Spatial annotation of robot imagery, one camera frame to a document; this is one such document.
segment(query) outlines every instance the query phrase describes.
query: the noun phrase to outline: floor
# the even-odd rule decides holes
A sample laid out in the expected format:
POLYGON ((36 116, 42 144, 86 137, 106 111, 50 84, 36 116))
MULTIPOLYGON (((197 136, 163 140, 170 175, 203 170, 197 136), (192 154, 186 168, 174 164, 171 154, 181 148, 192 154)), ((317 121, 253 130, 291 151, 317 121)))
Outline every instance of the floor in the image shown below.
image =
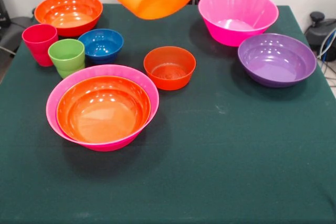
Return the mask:
POLYGON ((5 74, 12 63, 12 57, 8 54, 1 54, 0 53, 0 83, 2 79, 5 77, 5 74))
POLYGON ((336 98, 336 61, 328 62, 328 67, 326 64, 322 66, 322 72, 325 73, 324 76, 331 88, 332 93, 336 98))

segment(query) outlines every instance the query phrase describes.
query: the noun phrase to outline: orange bowl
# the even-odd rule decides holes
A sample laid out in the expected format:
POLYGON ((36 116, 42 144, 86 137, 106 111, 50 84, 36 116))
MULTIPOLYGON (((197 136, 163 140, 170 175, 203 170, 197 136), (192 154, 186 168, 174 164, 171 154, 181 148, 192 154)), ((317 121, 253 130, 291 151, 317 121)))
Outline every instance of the orange bowl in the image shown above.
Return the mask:
POLYGON ((56 27, 60 36, 76 37, 91 30, 102 11, 99 0, 44 0, 36 7, 35 18, 56 27))
POLYGON ((135 82, 99 76, 75 84, 60 99, 57 121, 72 139, 85 143, 117 141, 141 128, 151 112, 147 93, 135 82))
POLYGON ((177 90, 189 83, 196 59, 181 47, 158 47, 146 55, 143 66, 158 89, 177 90))

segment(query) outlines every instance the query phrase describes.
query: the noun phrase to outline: pink bowl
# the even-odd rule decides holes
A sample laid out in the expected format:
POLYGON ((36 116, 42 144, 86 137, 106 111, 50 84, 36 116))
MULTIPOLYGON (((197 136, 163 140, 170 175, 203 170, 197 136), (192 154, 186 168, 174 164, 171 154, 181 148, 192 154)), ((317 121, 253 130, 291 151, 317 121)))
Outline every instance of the pink bowl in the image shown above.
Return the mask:
POLYGON ((53 91, 50 93, 47 106, 46 106, 46 114, 47 114, 47 120, 51 126, 51 128, 61 137, 74 142, 76 144, 80 144, 82 146, 85 146, 86 148, 89 148, 94 151, 99 152, 109 152, 114 151, 120 148, 123 148, 124 146, 131 143, 135 137, 151 122, 153 117, 155 116, 157 109, 159 107, 159 93, 157 91, 157 88, 155 84, 149 79, 145 74, 142 72, 126 67, 126 66, 120 66, 120 65, 99 65, 94 66, 90 68, 85 68, 80 71, 77 71, 71 75, 69 75, 67 78, 63 79, 57 86, 53 89, 53 91), (118 141, 110 142, 110 143, 103 143, 103 144, 92 144, 92 143, 83 143, 78 142, 76 140, 73 140, 69 138, 59 127, 57 123, 56 118, 56 111, 57 111, 57 104, 63 94, 71 88, 76 83, 86 80, 91 77, 95 76, 119 76, 127 78, 131 81, 134 81, 139 86, 141 86, 146 93, 149 96, 150 102, 151 102, 151 112, 148 121, 136 132, 133 134, 122 138, 118 141))
POLYGON ((279 16, 271 0, 200 0, 198 10, 211 36, 233 47, 262 34, 279 16))

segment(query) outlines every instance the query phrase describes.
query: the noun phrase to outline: blue bowl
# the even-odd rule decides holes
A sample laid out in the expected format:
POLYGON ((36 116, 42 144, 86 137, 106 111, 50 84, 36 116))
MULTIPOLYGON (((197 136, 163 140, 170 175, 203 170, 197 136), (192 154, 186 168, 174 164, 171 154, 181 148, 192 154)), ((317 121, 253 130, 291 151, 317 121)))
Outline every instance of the blue bowl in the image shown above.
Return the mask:
POLYGON ((124 39, 111 29, 95 29, 78 38, 85 46, 87 58, 94 64, 107 64, 115 61, 124 39))

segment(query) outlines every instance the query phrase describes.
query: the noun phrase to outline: purple bowl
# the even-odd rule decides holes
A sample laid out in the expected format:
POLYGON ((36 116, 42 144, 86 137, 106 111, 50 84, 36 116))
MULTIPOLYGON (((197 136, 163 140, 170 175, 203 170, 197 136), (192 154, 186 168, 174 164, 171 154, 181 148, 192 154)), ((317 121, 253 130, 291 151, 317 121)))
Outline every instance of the purple bowl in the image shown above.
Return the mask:
POLYGON ((247 73, 271 88, 294 85, 316 68, 316 57, 304 43, 280 34, 261 34, 243 41, 238 57, 247 73))

